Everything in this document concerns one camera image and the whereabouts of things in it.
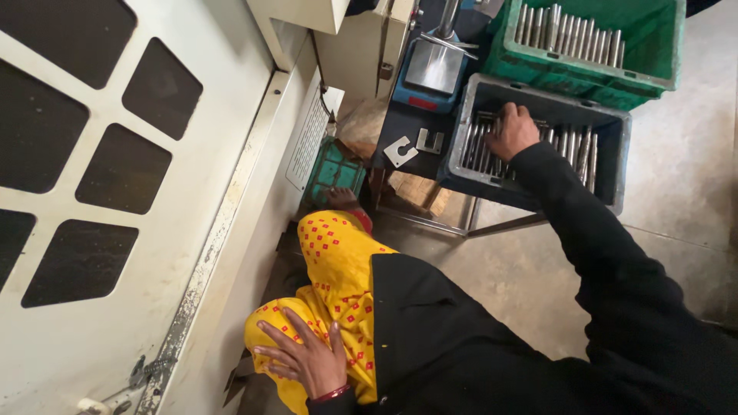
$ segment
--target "hand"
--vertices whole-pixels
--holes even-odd
[[[531,114],[524,106],[507,103],[503,107],[503,132],[499,136],[490,132],[484,137],[489,150],[505,162],[515,154],[539,142],[539,133]]]
[[[278,328],[259,320],[256,326],[271,337],[279,347],[256,346],[254,353],[271,357],[284,365],[270,363],[267,369],[273,374],[302,383],[310,399],[317,399],[344,386],[346,352],[343,349],[338,322],[334,321],[328,330],[331,339],[329,348],[294,311],[288,307],[283,307],[282,310],[304,344],[293,341]]]

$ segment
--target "square window cutout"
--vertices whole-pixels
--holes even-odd
[[[123,106],[180,140],[202,94],[202,84],[158,38],[143,52],[131,82],[123,93]]]
[[[88,118],[81,103],[0,60],[0,186],[50,191]]]
[[[0,209],[0,291],[23,253],[35,223],[36,217],[30,213]]]
[[[2,0],[0,30],[102,89],[136,27],[121,0]]]
[[[138,229],[70,219],[62,222],[23,294],[24,308],[105,297],[138,237]]]
[[[142,215],[154,203],[172,154],[120,124],[105,130],[75,197],[88,205]]]

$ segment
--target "concrete floor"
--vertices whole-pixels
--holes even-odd
[[[619,216],[646,253],[682,286],[693,313],[731,325],[738,325],[735,16],[738,0],[723,0],[688,19],[679,89],[631,111]],[[368,113],[352,117],[344,133],[364,141],[378,135],[377,117],[383,112],[373,108]],[[457,224],[465,202],[466,196],[454,195],[440,220]],[[485,201],[478,226],[526,214]],[[590,316],[574,301],[579,276],[551,226],[462,241],[390,216],[374,223],[377,240],[437,266],[535,349],[551,359],[586,359],[584,326]],[[260,385],[258,394],[244,399],[244,413],[285,413],[274,391],[269,392],[271,385]],[[255,409],[254,399],[262,402],[261,409],[248,411]]]

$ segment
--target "bare foot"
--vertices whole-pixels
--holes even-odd
[[[325,198],[328,200],[328,205],[335,210],[360,210],[362,209],[359,205],[359,201],[356,200],[354,192],[348,188],[330,188],[325,191]]]

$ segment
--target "red label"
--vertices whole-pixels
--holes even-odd
[[[431,111],[435,111],[438,108],[437,103],[432,103],[430,101],[422,100],[420,98],[416,97],[410,97],[409,100],[407,100],[407,103],[409,103],[412,106],[417,106],[424,109],[429,109]]]

